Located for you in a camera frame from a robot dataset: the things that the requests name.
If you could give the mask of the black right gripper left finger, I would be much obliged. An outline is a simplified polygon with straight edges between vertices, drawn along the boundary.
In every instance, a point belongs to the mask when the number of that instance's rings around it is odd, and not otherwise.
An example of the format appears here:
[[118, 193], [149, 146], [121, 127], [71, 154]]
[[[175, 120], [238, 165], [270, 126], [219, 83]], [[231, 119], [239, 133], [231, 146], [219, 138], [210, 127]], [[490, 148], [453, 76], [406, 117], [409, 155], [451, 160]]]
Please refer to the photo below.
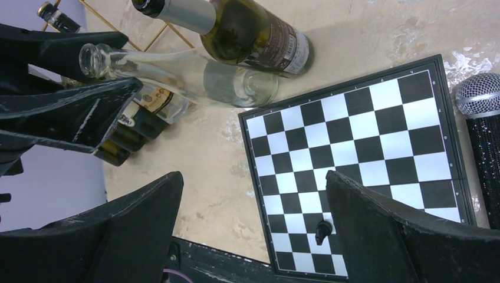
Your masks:
[[1, 233], [1, 281], [160, 282], [183, 185], [170, 172], [86, 212]]

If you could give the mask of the clear liquor bottle black cap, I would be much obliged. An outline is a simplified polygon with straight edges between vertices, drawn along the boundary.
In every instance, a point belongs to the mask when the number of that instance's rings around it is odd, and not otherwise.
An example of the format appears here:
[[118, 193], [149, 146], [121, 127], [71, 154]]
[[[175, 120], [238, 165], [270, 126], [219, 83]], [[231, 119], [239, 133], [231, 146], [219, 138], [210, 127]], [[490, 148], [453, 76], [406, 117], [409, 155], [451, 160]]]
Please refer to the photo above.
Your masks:
[[[61, 12], [56, 5], [43, 3], [37, 15], [59, 32], [85, 33], [87, 30]], [[134, 102], [168, 124], [173, 124], [189, 107], [189, 101], [163, 88], [144, 84]]]

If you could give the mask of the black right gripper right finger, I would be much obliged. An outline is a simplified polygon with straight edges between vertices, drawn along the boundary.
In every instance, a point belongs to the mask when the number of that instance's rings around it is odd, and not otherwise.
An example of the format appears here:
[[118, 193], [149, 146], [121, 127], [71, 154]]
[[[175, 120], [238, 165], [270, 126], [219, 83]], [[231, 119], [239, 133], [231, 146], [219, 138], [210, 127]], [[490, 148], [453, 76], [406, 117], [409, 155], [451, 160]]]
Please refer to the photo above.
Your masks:
[[499, 231], [443, 219], [335, 171], [326, 194], [350, 282], [498, 282]]

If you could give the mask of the green bottle white label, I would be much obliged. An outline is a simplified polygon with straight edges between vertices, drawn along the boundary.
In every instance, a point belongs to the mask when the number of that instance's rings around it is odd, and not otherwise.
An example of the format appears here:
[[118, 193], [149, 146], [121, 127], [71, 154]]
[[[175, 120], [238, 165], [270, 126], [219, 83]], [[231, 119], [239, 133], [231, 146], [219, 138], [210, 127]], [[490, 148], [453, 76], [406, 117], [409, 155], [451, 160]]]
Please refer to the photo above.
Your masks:
[[113, 166], [121, 166], [131, 155], [126, 149], [116, 145], [112, 141], [106, 140], [93, 155]]

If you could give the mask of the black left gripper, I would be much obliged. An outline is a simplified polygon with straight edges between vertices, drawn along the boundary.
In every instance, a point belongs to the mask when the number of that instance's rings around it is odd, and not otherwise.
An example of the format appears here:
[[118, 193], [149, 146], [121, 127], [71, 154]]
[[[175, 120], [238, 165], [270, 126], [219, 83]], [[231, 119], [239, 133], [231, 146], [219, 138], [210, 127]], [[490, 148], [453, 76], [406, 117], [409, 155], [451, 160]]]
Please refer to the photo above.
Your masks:
[[24, 172], [33, 145], [91, 153], [114, 130], [143, 84], [121, 78], [53, 93], [23, 95], [19, 78], [1, 75], [1, 177]]

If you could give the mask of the dark green wine bottle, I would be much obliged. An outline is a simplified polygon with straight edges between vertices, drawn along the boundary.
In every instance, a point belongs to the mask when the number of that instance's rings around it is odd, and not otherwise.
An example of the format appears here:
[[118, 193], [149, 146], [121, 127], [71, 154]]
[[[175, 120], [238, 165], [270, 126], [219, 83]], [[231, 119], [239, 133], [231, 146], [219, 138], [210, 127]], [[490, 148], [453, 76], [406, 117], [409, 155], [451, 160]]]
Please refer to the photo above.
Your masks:
[[108, 139], [130, 153], [138, 152], [147, 142], [144, 136], [122, 124], [116, 125]]

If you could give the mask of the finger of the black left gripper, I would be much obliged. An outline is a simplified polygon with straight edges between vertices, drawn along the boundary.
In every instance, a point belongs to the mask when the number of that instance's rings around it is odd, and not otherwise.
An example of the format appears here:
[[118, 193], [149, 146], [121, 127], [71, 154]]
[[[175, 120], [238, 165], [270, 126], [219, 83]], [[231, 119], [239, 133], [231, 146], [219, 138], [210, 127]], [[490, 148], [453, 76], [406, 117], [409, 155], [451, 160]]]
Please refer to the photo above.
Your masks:
[[119, 31], [63, 33], [31, 31], [1, 24], [1, 58], [35, 65], [81, 83], [92, 79], [83, 74], [79, 53], [85, 44], [122, 48], [128, 37]]

